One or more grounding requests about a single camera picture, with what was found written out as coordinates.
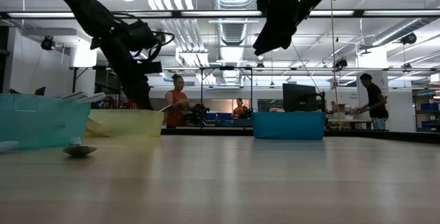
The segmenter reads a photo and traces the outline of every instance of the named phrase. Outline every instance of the black t-shirt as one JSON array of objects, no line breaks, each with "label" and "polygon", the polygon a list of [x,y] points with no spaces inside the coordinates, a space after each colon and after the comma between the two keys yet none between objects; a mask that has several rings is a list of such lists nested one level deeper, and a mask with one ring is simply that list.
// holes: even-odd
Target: black t-shirt
[{"label": "black t-shirt", "polygon": [[[382,91],[380,91],[380,88],[374,84],[371,83],[367,88],[366,91],[368,92],[368,106],[371,107],[379,102],[379,98],[377,97],[379,94],[382,94]],[[376,117],[376,118],[388,118],[388,111],[385,108],[385,105],[377,107],[374,110],[370,110],[370,117]]]}]

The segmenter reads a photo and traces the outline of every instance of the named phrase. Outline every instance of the table surface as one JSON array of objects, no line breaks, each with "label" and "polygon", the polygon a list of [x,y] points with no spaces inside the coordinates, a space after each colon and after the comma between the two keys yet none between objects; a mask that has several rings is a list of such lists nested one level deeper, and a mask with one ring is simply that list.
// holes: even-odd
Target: table surface
[{"label": "table surface", "polygon": [[440,147],[163,136],[0,155],[0,223],[422,224],[440,219]]}]

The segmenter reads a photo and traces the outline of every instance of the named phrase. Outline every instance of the woman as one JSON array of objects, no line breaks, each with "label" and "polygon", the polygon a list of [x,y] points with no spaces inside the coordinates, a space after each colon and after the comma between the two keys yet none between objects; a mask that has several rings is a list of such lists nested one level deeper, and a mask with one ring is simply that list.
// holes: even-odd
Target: woman
[{"label": "woman", "polygon": [[236,104],[238,105],[238,107],[234,109],[234,118],[239,118],[241,114],[245,113],[247,107],[243,105],[242,98],[236,99]]},{"label": "woman", "polygon": [[186,94],[182,92],[184,89],[184,79],[181,76],[175,74],[173,76],[174,90],[169,91],[165,95],[165,101],[167,106],[171,105],[166,116],[166,128],[176,128],[178,126],[185,126],[182,121],[182,111],[188,111],[190,105]]}]

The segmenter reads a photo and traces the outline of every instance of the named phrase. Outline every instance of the blue bin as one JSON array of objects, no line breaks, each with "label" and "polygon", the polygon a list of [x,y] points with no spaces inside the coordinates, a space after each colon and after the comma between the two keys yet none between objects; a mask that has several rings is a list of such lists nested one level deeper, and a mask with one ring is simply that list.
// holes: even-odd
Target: blue bin
[{"label": "blue bin", "polygon": [[421,104],[420,105],[420,109],[422,111],[438,111],[439,110],[439,103],[426,103],[426,104]]},{"label": "blue bin", "polygon": [[254,113],[254,137],[257,139],[322,140],[325,113]]},{"label": "blue bin", "polygon": [[89,114],[90,103],[0,94],[0,142],[18,141],[23,150],[68,146],[84,137]]}]

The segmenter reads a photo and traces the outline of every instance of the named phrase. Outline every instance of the man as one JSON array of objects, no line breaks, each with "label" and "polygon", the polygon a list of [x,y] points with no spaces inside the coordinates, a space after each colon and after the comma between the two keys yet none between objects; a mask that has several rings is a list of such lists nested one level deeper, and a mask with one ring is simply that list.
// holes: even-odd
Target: man
[{"label": "man", "polygon": [[380,88],[372,82],[373,77],[369,74],[363,74],[360,76],[362,85],[368,92],[368,104],[358,108],[357,113],[361,114],[366,111],[370,111],[370,117],[373,120],[373,128],[375,130],[385,130],[385,122],[388,119],[388,111],[385,108],[386,98],[382,95]]}]

